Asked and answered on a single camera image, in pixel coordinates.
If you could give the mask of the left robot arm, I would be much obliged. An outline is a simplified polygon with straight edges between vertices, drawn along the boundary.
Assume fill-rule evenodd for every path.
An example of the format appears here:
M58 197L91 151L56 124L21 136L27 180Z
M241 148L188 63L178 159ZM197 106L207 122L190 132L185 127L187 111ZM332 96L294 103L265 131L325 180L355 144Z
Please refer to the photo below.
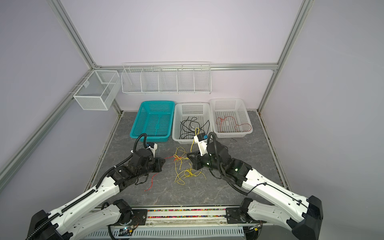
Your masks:
M119 164L108 169L98 183L72 201L50 212L34 214L27 235L28 240L77 240L104 226L128 224L132 208L124 200L117 200L99 213L90 211L105 200L131 185L139 185L140 177L160 173L166 160L155 157L151 147L133 151Z

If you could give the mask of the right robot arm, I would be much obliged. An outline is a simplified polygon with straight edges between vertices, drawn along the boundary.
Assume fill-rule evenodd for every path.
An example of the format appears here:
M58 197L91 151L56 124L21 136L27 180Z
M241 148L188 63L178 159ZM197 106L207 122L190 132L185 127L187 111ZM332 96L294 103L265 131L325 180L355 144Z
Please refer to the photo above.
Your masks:
M322 201L305 197L276 184L251 165L230 156L227 147L219 142L203 142L199 150L188 153L193 169L217 170L220 179L238 192L257 194L269 204L245 198L239 207L241 215L254 221L271 223L290 230L299 240L317 240L324 219Z

